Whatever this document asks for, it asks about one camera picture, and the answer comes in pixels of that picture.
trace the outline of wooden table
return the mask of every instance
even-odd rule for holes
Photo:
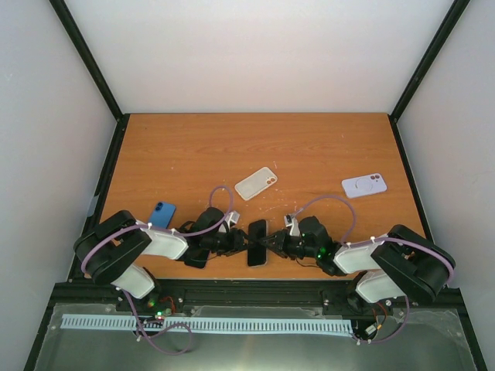
[[[249,201],[234,186],[268,166],[275,185]],[[423,234],[418,211],[386,114],[133,114],[118,157],[103,220],[121,209],[147,221],[158,201],[177,206],[171,227],[195,220],[210,190],[227,185],[234,192],[237,225],[268,220],[268,232],[284,227],[283,216],[309,200],[335,194],[340,182],[379,172],[388,190],[350,200],[357,212],[351,241],[386,233],[397,223]],[[214,206],[225,210],[227,192]],[[335,240],[351,223],[348,208],[336,200],[313,204],[299,219],[315,215]],[[205,269],[141,256],[138,265],[160,278],[331,279],[319,268],[269,253],[263,267],[249,268],[246,252],[209,261]],[[314,263],[305,259],[304,264]]]

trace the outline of smartphone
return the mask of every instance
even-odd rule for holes
[[[249,224],[247,234],[249,237],[255,239],[266,237],[268,235],[268,222],[266,220],[258,220],[257,222]],[[249,248],[247,249],[247,266],[260,267],[261,265],[266,264],[266,259],[266,247],[259,243],[250,242]]]
[[[148,223],[159,228],[168,228],[175,211],[175,205],[159,202],[153,209],[152,215],[148,219]]]
[[[188,267],[194,267],[198,269],[203,269],[207,265],[208,258],[210,257],[209,250],[201,250],[195,257],[187,257],[184,260],[184,264]]]

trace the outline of phone case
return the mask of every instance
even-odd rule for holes
[[[268,187],[273,186],[278,178],[272,170],[267,167],[260,168],[256,173],[249,175],[235,185],[235,190],[244,201],[259,195]]]
[[[342,181],[342,188],[348,198],[355,199],[385,192],[387,184],[385,184],[384,177],[380,173],[374,173],[345,179]]]

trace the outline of white wall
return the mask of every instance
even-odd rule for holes
[[[67,0],[126,112],[391,112],[452,0]]]
[[[114,120],[48,1],[0,2],[0,369],[67,279]]]
[[[399,121],[435,242],[495,369],[495,2],[471,2]]]

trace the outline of purple cable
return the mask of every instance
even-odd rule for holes
[[[414,243],[414,242],[411,242],[411,241],[407,241],[407,240],[401,240],[400,238],[377,237],[377,238],[374,239],[374,242],[382,242],[382,241],[384,241],[384,242],[387,242],[388,241],[388,242],[401,243],[403,245],[407,245],[407,246],[413,247],[415,249],[418,249],[418,250],[422,251],[423,253],[426,253],[428,255],[431,255],[435,259],[438,259],[440,261],[440,263],[442,263],[443,265],[445,265],[445,268],[447,268],[447,270],[449,271],[449,278],[447,279],[447,282],[445,284],[449,284],[450,281],[454,278],[454,268],[449,263],[449,261],[446,260],[439,253],[436,253],[435,251],[430,250],[427,247],[424,247],[424,246],[419,245],[417,243]],[[350,247],[360,247],[360,246],[363,246],[363,245],[366,245],[366,244],[369,244],[369,243],[370,243],[370,241],[363,241],[363,242],[351,243],[350,244]]]
[[[352,207],[352,205],[349,203],[349,201],[347,201],[346,199],[343,199],[342,197],[337,196],[337,195],[323,195],[323,196],[318,196],[315,199],[312,199],[311,201],[309,201],[308,203],[306,203],[301,209],[297,210],[294,213],[294,216],[297,216],[299,213],[302,213],[309,205],[312,205],[313,203],[315,203],[316,201],[319,201],[321,199],[338,199],[339,201],[345,203],[347,205],[347,207],[349,208],[349,210],[351,211],[351,213],[353,214],[353,223],[352,223],[352,225],[350,226],[349,230],[347,232],[345,232],[345,234],[340,239],[340,243],[342,245],[344,245],[344,243],[347,241],[347,237],[350,235],[350,233],[353,231],[354,227],[356,226],[356,211],[354,210],[354,208]]]
[[[388,340],[393,339],[395,336],[399,335],[401,333],[401,331],[404,329],[405,324],[408,322],[409,309],[410,309],[409,308],[409,299],[406,296],[405,297],[405,316],[404,316],[404,320],[401,323],[401,325],[399,326],[399,328],[397,330],[395,330],[394,332],[392,332],[389,336],[384,337],[383,339],[380,339],[380,340],[371,340],[370,344],[381,344],[382,342],[387,342]],[[357,342],[360,342],[361,341],[354,334],[351,334],[351,336]]]
[[[232,206],[234,205],[234,195],[232,194],[232,191],[230,190],[230,188],[226,187],[225,185],[218,185],[215,188],[213,188],[213,190],[210,193],[210,199],[208,201],[209,204],[210,204],[210,206],[211,206],[211,203],[213,201],[213,194],[218,189],[226,189],[227,192],[229,192],[229,207],[227,208],[227,212],[224,214],[224,216],[222,217],[222,219],[220,219],[217,223],[215,223],[211,227],[208,227],[205,230],[200,230],[199,232],[192,232],[192,233],[177,233],[177,232],[175,232],[174,234],[176,234],[177,236],[182,236],[182,237],[199,236],[200,234],[208,233],[211,230],[214,230],[215,228],[217,228],[217,227],[219,227],[219,226],[222,225],[222,223],[224,222],[224,220],[227,218],[227,216],[229,215],[229,213],[232,211]]]
[[[204,233],[208,233],[210,232],[211,230],[214,230],[215,228],[217,228],[218,226],[220,226],[224,220],[227,218],[227,215],[230,213],[230,211],[232,211],[232,206],[234,205],[234,195],[232,194],[232,191],[226,187],[225,185],[218,185],[217,187],[213,188],[213,190],[211,191],[210,193],[210,199],[209,199],[209,203],[210,203],[210,206],[211,206],[211,203],[213,201],[213,194],[218,190],[218,189],[226,189],[227,192],[229,192],[229,207],[228,207],[228,210],[227,212],[224,214],[224,216],[222,217],[222,219],[220,219],[220,221],[218,221],[217,223],[215,223],[214,225],[212,225],[211,227],[209,228],[206,228],[205,230],[200,230],[198,232],[192,232],[192,233],[179,233],[179,232],[175,232],[174,234],[177,235],[177,236],[182,236],[182,237],[192,237],[192,236],[199,236],[200,234],[204,234]],[[106,245],[107,243],[109,243],[110,241],[112,241],[114,238],[117,238],[119,236],[121,236],[122,234],[124,233],[127,233],[127,232],[130,232],[131,230],[138,230],[140,228],[148,228],[148,225],[147,224],[135,224],[134,226],[128,226],[127,228],[123,228],[121,230],[118,230],[117,232],[111,234],[110,236],[108,236],[107,238],[105,238],[104,240],[102,240],[100,243],[98,243],[95,247],[93,247],[93,249],[91,249],[91,251],[89,253],[87,253],[86,257],[83,259],[83,262],[81,263],[80,265],[80,269],[83,271],[83,273],[86,273],[86,266],[87,266],[87,263],[90,261],[90,259],[104,246]],[[162,229],[162,228],[156,228],[156,227],[153,227],[151,228],[152,230],[158,230],[159,232],[167,232],[167,233],[172,233],[171,230],[166,230],[166,229]]]
[[[160,331],[159,333],[157,334],[154,334],[153,336],[149,336],[145,329],[143,328],[142,326],[142,323],[141,323],[141,319],[139,319],[139,316],[138,316],[138,312],[136,311],[136,307],[134,306],[134,302],[132,301],[132,297],[131,295],[126,291],[126,290],[122,290],[122,292],[124,293],[125,297],[127,298],[128,302],[129,302],[129,305],[131,307],[131,311],[132,311],[132,314],[135,316],[136,318],[136,322],[138,324],[138,327],[139,327],[139,331],[141,333],[141,335],[143,336],[143,338],[146,339],[146,341],[149,343],[149,345],[151,345],[153,348],[155,348],[156,350],[158,350],[159,352],[163,353],[163,354],[166,354],[167,356],[180,356],[181,354],[184,354],[185,352],[187,352],[188,350],[191,349],[191,345],[193,344],[193,332],[191,331],[191,328],[186,325],[185,323],[175,323],[173,325],[170,325],[166,328],[164,328],[162,331]],[[175,328],[175,327],[184,327],[187,332],[189,333],[189,342],[187,343],[187,346],[186,348],[184,348],[183,350],[180,350],[178,352],[169,352],[167,350],[164,350],[160,347],[158,347],[153,341],[152,341],[152,338],[155,338],[157,336],[160,336],[160,335],[163,335],[165,332],[169,331],[171,328]]]

